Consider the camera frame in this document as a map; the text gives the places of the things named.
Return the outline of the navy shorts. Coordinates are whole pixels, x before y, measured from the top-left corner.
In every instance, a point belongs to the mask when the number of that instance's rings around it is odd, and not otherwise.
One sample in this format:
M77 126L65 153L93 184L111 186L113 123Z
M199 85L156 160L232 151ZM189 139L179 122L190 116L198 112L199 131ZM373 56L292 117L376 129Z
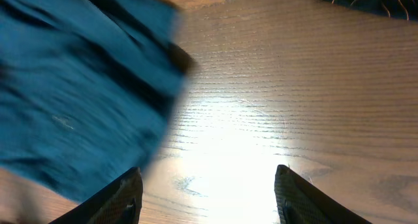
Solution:
M163 140L189 56L166 0L1 0L1 167L82 202Z

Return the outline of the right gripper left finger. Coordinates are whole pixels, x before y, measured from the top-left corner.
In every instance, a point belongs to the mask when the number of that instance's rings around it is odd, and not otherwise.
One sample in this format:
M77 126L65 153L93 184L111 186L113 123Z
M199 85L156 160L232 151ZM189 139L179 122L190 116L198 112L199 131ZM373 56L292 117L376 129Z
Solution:
M50 224L138 224L142 194L140 169L133 167Z

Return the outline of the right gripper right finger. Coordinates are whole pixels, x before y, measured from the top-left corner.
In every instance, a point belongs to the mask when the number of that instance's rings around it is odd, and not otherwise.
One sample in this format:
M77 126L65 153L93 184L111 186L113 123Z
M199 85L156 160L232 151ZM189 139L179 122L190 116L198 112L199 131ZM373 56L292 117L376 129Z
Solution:
M274 192L281 224L371 224L285 165L278 165Z

